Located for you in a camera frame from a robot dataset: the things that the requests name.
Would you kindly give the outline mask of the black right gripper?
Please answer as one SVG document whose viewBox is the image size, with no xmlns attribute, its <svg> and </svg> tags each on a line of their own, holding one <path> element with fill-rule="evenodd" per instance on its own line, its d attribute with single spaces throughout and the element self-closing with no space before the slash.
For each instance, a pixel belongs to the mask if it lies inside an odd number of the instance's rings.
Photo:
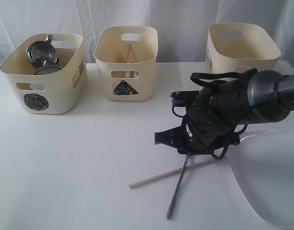
<svg viewBox="0 0 294 230">
<path fill-rule="evenodd" d="M 154 144 L 188 155 L 212 155 L 217 149 L 239 144 L 236 126 L 254 122 L 248 84 L 248 80 L 215 80 L 206 84 L 192 105 L 184 107 L 181 126 L 155 132 Z"/>
</svg>

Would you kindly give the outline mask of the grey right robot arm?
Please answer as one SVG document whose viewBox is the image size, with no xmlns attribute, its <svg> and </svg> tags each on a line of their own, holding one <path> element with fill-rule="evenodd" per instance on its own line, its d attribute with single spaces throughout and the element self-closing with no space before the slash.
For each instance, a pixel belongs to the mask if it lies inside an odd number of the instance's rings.
<svg viewBox="0 0 294 230">
<path fill-rule="evenodd" d="M 276 123 L 294 111 L 294 74 L 273 70 L 220 74 L 191 74 L 202 89 L 170 95 L 172 107 L 183 107 L 181 125 L 156 132 L 155 144 L 175 148 L 179 154 L 214 155 L 221 159 L 231 145 L 240 143 L 240 131 L 250 124 Z"/>
</svg>

